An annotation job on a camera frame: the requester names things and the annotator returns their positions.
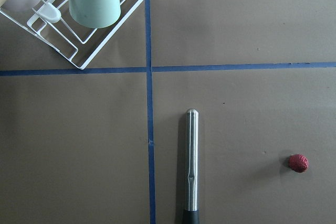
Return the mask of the steel muddler black tip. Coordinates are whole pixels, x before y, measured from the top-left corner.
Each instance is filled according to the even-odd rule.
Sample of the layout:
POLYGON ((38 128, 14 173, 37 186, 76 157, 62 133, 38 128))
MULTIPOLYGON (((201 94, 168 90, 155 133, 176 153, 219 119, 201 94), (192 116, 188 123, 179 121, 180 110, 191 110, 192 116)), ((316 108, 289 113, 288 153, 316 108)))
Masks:
POLYGON ((196 109, 186 112, 185 197, 182 223, 199 223, 198 210, 198 119, 196 109))

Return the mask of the red strawberry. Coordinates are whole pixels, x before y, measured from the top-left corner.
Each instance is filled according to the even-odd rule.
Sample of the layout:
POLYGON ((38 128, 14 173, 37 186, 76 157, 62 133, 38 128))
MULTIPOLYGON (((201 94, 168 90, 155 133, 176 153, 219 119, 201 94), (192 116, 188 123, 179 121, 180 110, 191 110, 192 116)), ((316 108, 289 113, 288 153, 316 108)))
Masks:
POLYGON ((303 173, 309 168, 309 161, 304 155, 295 154, 289 156, 288 166, 296 173, 303 173))

